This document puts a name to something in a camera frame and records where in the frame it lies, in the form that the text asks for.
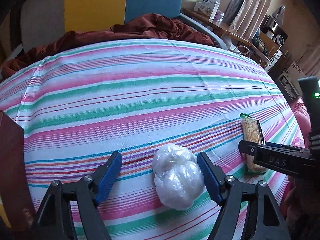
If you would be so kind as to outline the cracker packet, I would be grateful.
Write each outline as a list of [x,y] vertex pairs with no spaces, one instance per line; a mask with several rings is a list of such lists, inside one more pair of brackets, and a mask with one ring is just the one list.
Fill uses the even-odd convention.
[[240,121],[244,142],[240,143],[239,151],[245,156],[246,173],[250,175],[265,174],[268,168],[254,163],[254,154],[257,145],[265,144],[260,122],[245,113],[240,114]]

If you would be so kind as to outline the wooden desk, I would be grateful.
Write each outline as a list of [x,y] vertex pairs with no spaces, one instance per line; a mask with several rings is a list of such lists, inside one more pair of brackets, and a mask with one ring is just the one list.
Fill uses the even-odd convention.
[[253,42],[254,38],[245,38],[244,35],[231,29],[230,26],[223,22],[211,21],[207,16],[189,9],[182,8],[182,12],[190,18],[200,21],[205,27],[211,27],[219,37],[230,37],[231,40],[248,47],[250,52],[256,55],[258,61],[262,61],[260,64],[263,67],[275,64],[281,57],[280,46],[265,33],[261,32],[260,29],[258,29],[258,36],[255,35],[255,39],[258,41],[258,46],[256,47],[256,43]]

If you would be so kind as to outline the pink patterned curtain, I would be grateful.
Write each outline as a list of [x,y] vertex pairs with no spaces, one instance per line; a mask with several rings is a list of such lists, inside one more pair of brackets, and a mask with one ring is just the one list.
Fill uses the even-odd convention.
[[231,0],[223,22],[250,40],[261,25],[272,0]]

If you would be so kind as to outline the grey yellow blue headboard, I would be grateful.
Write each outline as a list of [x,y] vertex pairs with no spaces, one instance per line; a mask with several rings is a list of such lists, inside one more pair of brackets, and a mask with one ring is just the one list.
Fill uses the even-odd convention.
[[3,46],[29,50],[68,31],[104,30],[148,13],[169,18],[196,0],[15,0],[1,26]]

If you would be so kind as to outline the maroon blanket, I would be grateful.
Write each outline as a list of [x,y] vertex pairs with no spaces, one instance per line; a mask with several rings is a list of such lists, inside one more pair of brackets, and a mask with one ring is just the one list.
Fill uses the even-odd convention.
[[70,49],[106,41],[140,38],[160,38],[217,46],[217,42],[214,42],[208,34],[196,31],[194,27],[178,19],[170,19],[160,14],[146,14],[127,24],[116,24],[108,30],[82,33],[69,31],[55,42],[34,47],[25,54],[3,63],[1,74],[4,79],[7,79],[37,61]]

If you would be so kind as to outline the striped bed sheet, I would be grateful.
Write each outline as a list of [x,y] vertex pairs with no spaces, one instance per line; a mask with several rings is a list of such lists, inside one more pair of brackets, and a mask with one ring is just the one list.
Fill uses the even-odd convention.
[[183,41],[111,41],[46,57],[1,83],[1,110],[24,129],[35,207],[52,180],[77,181],[113,151],[121,153],[119,177],[99,207],[113,239],[208,237],[220,210],[208,193],[185,211],[159,201],[151,163],[162,145],[206,152],[240,181],[264,180],[280,202],[287,176],[245,174],[240,114],[259,120],[267,141],[304,144],[291,108],[263,68]]

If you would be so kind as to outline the white product box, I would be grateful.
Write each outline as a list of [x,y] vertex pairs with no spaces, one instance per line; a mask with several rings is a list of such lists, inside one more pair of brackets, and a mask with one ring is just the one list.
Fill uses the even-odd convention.
[[200,0],[196,2],[194,11],[213,20],[220,5],[220,0]]

